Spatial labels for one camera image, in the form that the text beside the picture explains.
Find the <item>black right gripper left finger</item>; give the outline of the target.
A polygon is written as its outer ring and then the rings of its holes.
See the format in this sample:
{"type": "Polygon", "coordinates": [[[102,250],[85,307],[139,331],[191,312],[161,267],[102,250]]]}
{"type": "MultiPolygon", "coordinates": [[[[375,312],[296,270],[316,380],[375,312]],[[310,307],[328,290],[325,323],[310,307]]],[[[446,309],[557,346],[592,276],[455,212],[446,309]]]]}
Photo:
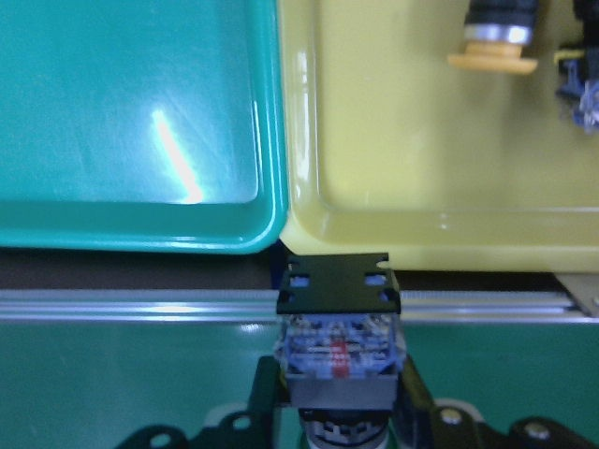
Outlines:
{"type": "Polygon", "coordinates": [[[251,448],[276,447],[283,403],[285,387],[279,362],[273,356],[261,356],[246,409],[251,421],[251,448]]]}

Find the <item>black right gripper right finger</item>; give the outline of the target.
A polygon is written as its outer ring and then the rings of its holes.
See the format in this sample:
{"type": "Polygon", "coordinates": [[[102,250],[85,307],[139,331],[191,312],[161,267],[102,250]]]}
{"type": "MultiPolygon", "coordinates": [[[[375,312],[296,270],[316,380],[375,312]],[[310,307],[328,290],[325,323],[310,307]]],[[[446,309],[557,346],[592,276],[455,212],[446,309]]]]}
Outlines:
{"type": "Polygon", "coordinates": [[[434,447],[434,412],[432,395],[408,355],[403,362],[392,413],[393,428],[402,446],[434,447]]]}

